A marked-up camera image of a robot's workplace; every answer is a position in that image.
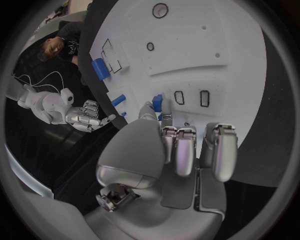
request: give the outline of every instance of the black t-shirt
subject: black t-shirt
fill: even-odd
[[[67,23],[56,35],[64,40],[64,48],[57,57],[63,61],[71,62],[73,56],[78,55],[80,34],[83,29],[84,22],[73,21]]]

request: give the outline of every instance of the man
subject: man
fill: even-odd
[[[67,23],[54,38],[47,39],[39,46],[37,58],[45,62],[57,56],[59,59],[78,65],[80,34],[84,22]]]

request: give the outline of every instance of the blue block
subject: blue block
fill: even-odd
[[[152,105],[153,105],[154,111],[156,113],[162,112],[162,101],[163,101],[163,96],[161,94],[159,94],[153,98]]]
[[[96,60],[92,61],[91,64],[100,81],[103,81],[103,79],[106,79],[111,75],[102,58],[97,58]]]
[[[121,96],[117,97],[115,100],[112,100],[111,104],[115,107],[121,102],[123,102],[124,100],[126,100],[126,97],[122,94]]]

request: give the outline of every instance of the dark hair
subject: dark hair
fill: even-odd
[[[49,59],[48,55],[45,53],[45,48],[46,48],[46,42],[43,42],[38,48],[39,52],[37,54],[37,58],[41,62],[46,62]]]

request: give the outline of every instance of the black circle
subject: black circle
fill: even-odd
[[[152,42],[148,42],[148,44],[147,44],[147,49],[148,49],[149,51],[153,51],[153,50],[154,50],[154,45],[153,45]]]
[[[164,6],[166,7],[166,13],[165,13],[163,16],[156,16],[155,13],[154,13],[155,8],[156,8],[157,6],[159,6],[159,5],[164,5]],[[168,12],[169,12],[169,8],[168,8],[168,6],[167,6],[166,4],[164,4],[164,3],[158,3],[158,4],[156,4],[156,5],[152,8],[152,15],[153,15],[153,17],[155,17],[156,19],[162,19],[162,18],[164,18],[164,17],[168,14]]]

